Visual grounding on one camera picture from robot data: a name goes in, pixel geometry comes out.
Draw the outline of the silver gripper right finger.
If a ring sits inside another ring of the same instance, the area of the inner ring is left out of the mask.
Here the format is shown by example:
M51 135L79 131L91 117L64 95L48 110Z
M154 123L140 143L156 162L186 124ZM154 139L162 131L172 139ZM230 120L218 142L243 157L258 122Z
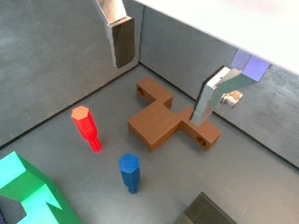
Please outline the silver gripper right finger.
M228 105L231 108L235 108L243 97L239 89L252 85L255 82L238 69L222 66L202 83L190 118L191 122L195 125L202 125L219 105Z

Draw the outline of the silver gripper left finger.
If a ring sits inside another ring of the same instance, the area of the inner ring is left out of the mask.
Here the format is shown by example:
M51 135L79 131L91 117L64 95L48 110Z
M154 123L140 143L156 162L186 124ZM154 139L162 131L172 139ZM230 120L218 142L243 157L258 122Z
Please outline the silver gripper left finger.
M136 56L135 20L127 15L123 0L92 0L107 25L107 39L111 45L116 68L126 66Z

